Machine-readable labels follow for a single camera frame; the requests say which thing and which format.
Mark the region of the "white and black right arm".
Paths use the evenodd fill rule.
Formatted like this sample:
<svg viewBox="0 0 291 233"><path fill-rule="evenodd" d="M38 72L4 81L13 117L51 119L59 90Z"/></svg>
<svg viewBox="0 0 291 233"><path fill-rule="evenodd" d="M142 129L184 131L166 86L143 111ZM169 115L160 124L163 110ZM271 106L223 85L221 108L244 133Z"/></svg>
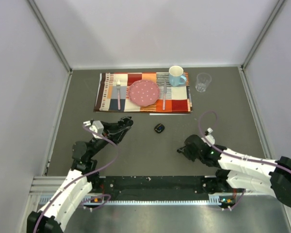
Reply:
<svg viewBox="0 0 291 233"><path fill-rule="evenodd" d="M216 167L217 187L222 192L245 189L275 197L291 208L291 159L268 160L235 152L217 145L211 134L190 135L177 150L188 160Z"/></svg>

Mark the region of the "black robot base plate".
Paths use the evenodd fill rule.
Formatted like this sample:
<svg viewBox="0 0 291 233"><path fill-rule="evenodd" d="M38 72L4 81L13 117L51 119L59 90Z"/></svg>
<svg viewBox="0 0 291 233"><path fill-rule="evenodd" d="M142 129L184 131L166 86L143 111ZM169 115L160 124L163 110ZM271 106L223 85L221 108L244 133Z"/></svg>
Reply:
<svg viewBox="0 0 291 233"><path fill-rule="evenodd" d="M110 194L112 201L206 200L214 193L232 193L224 179L205 176L107 176L93 191Z"/></svg>

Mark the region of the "glossy black charging case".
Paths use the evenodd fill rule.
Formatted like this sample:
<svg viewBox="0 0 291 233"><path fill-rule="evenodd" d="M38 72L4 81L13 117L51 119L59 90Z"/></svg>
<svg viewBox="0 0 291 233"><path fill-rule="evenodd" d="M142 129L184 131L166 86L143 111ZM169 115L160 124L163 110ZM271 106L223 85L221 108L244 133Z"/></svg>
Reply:
<svg viewBox="0 0 291 233"><path fill-rule="evenodd" d="M162 133L163 131L165 130L165 126L163 124L157 124L155 127L154 127L154 131L156 133Z"/></svg>

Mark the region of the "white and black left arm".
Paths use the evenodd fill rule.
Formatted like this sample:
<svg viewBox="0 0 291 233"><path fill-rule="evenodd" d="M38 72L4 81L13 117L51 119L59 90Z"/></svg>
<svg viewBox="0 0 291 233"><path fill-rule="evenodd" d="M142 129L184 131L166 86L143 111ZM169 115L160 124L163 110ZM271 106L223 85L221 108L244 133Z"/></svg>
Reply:
<svg viewBox="0 0 291 233"><path fill-rule="evenodd" d="M93 157L106 145L115 148L133 126L129 116L120 118L116 123L89 120L82 127L92 135L88 142L77 141L72 146L72 166L50 200L38 211L32 211L27 217L28 233L63 233L76 211L85 203L85 196L100 188L99 173L107 168L106 164L97 168Z"/></svg>

